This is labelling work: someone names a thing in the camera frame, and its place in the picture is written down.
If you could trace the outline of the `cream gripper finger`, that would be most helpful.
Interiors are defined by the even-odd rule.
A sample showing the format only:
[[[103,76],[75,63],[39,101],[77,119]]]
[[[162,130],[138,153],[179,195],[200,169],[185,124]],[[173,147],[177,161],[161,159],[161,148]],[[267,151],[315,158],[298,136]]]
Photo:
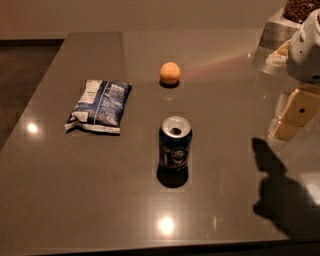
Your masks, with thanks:
[[[273,66],[284,66],[287,63],[289,45],[290,40],[284,42],[267,57],[266,63]]]
[[[271,122],[271,136],[290,141],[320,111],[320,86],[301,83],[283,92]]]

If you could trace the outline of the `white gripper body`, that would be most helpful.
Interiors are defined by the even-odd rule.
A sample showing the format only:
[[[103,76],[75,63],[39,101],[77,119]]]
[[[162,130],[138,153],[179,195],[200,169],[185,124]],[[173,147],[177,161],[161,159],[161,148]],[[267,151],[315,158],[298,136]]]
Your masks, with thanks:
[[[305,83],[320,83],[320,9],[310,13],[293,34],[287,53],[287,72]]]

